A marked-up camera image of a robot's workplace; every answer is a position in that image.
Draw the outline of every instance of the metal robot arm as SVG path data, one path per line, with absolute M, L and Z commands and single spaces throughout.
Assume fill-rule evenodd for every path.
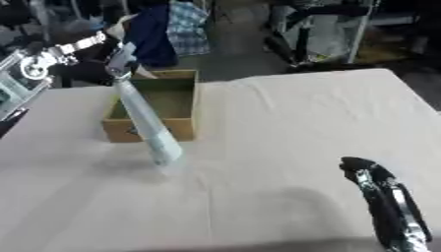
M 104 33 L 81 39 L 75 43 L 56 45 L 35 55 L 17 50 L 0 62 L 0 130 L 9 130 L 18 118 L 28 111 L 28 104 L 50 88 L 53 77 L 49 68 L 57 64 L 78 63 L 74 52 L 89 48 L 106 40 Z M 124 107 L 138 135 L 148 144 L 157 165 L 169 165 L 182 155 L 182 149 L 162 124 L 152 107 L 131 84 L 131 66 L 136 64 L 132 55 L 136 46 L 120 43 L 106 63 L 106 72 L 112 77 Z
M 27 111 L 29 103 L 51 87 L 49 68 L 56 64 L 77 63 L 74 52 L 105 41 L 105 35 L 81 39 L 75 43 L 55 45 L 31 54 L 16 50 L 0 61 L 0 122 L 7 124 Z
M 404 184 L 380 164 L 343 157 L 340 168 L 354 182 L 369 206 L 381 245 L 392 252 L 428 252 L 432 239 L 421 212 Z

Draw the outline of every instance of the white cloth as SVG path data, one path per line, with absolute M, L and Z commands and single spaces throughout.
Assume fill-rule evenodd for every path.
M 166 175 L 144 144 L 106 142 L 111 88 L 44 94 L 0 141 L 0 251 L 381 251 L 343 156 L 393 171 L 439 237 L 441 118 L 390 72 L 201 88 L 198 139 Z

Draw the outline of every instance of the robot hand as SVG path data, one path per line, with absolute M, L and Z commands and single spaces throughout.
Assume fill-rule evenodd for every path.
M 378 240 L 388 251 L 427 252 L 432 237 L 408 189 L 380 164 L 343 157 L 340 168 L 363 193 Z

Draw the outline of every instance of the table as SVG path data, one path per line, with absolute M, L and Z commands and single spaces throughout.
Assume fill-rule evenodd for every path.
M 106 142 L 111 88 L 44 94 L 0 142 L 0 251 L 381 251 L 343 156 L 396 173 L 439 242 L 441 118 L 391 72 L 201 88 L 198 140 L 163 170 Z

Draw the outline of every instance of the cardboard box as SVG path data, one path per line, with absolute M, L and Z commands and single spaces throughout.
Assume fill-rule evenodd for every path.
M 199 109 L 198 75 L 194 70 L 153 72 L 158 79 L 135 75 L 132 84 L 153 107 L 165 127 L 177 141 L 191 141 L 196 137 Z M 141 142 L 119 97 L 102 119 L 102 127 L 110 142 Z

